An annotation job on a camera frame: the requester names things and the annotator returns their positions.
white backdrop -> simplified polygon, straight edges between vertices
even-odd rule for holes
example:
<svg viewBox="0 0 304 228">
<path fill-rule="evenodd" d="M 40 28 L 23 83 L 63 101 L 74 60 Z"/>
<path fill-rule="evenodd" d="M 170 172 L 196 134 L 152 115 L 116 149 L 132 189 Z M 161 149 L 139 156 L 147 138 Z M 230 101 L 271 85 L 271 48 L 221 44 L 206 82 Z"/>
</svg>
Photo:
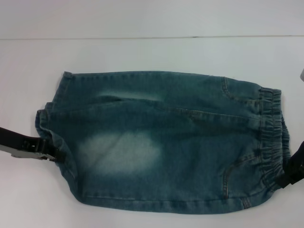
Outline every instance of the white backdrop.
<svg viewBox="0 0 304 228">
<path fill-rule="evenodd" d="M 304 37 L 52 39 L 304 35 L 303 1 L 42 2 L 0 1 L 1 127 L 37 136 L 36 111 L 52 100 L 63 71 L 166 70 L 281 89 L 292 153 L 304 140 Z M 72 196 L 55 164 L 0 152 L 1 228 L 298 228 L 303 210 L 304 181 L 224 215 L 93 207 Z"/>
</svg>

denim shorts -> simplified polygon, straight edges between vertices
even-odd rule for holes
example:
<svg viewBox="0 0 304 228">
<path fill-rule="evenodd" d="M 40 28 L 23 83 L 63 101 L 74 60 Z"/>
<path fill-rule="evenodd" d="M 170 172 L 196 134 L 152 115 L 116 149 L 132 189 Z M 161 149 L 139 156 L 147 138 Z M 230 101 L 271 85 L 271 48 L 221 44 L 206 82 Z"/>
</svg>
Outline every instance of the denim shorts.
<svg viewBox="0 0 304 228">
<path fill-rule="evenodd" d="M 281 91 L 219 76 L 65 72 L 36 128 L 82 203 L 219 214 L 268 200 L 289 159 Z"/>
</svg>

jeans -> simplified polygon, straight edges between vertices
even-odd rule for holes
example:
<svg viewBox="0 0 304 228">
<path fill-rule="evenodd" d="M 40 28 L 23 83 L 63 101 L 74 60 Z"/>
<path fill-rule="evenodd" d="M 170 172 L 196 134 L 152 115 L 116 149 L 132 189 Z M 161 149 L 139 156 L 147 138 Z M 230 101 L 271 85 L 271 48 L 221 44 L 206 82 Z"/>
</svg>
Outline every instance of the jeans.
<svg viewBox="0 0 304 228">
<path fill-rule="evenodd" d="M 219 214 L 268 200 L 290 157 L 281 91 L 175 72 L 65 72 L 42 138 L 82 203 Z"/>
</svg>

